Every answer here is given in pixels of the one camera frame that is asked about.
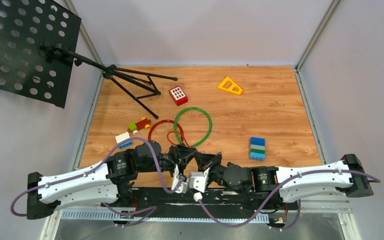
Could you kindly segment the red cable lock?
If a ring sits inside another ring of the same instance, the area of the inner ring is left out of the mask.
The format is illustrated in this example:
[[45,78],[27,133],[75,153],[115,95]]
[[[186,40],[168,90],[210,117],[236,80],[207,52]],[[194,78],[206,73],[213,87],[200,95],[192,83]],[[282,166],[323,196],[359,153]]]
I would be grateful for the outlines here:
[[[156,122],[150,129],[149,129],[149,132],[148,132],[148,136],[147,136],[147,139],[148,140],[151,140],[152,139],[152,133],[153,131],[155,130],[155,128],[161,124],[164,124],[164,123],[170,123],[170,124],[174,124],[175,121],[174,120],[171,120],[171,119],[163,119],[163,120],[160,120],[158,122]],[[183,141],[184,140],[184,131],[182,129],[182,127],[177,123],[176,124],[176,127],[178,128],[179,130],[179,133],[180,133],[180,139]]]

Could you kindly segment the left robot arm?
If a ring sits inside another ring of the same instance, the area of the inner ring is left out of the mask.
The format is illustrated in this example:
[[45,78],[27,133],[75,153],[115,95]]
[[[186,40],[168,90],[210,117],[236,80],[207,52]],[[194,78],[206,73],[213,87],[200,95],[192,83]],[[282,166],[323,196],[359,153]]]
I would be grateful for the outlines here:
[[135,148],[111,153],[103,161],[72,172],[44,176],[32,172],[27,177],[26,218],[37,220],[55,211],[83,204],[136,204],[133,181],[140,173],[182,172],[197,149],[185,144],[172,145],[162,153],[153,140]]

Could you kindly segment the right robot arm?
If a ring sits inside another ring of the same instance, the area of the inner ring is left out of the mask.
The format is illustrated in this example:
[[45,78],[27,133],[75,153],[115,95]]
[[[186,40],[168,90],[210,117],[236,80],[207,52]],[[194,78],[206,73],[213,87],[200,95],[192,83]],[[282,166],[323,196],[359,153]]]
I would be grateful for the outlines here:
[[345,154],[339,161],[310,167],[242,167],[232,162],[222,165],[222,155],[197,153],[198,169],[213,182],[244,195],[249,201],[265,200],[272,209],[306,197],[344,193],[349,198],[374,195],[358,157]]

